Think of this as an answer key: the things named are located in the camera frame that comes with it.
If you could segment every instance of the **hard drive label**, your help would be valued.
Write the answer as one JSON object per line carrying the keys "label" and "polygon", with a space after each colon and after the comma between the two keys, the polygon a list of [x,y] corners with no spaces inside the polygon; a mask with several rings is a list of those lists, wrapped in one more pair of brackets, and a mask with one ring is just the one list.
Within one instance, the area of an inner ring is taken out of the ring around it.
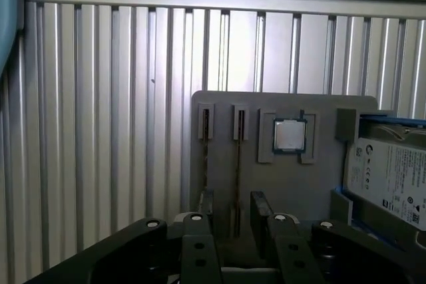
{"label": "hard drive label", "polygon": [[426,230],[426,151],[360,138],[348,157],[347,190]]}

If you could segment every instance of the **metal frame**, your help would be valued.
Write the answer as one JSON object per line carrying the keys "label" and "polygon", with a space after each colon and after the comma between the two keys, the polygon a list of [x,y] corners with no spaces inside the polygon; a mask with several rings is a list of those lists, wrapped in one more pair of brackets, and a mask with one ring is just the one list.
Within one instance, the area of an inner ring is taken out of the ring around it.
{"label": "metal frame", "polygon": [[366,94],[426,115],[424,0],[26,1],[0,86],[2,283],[187,211],[197,90]]}

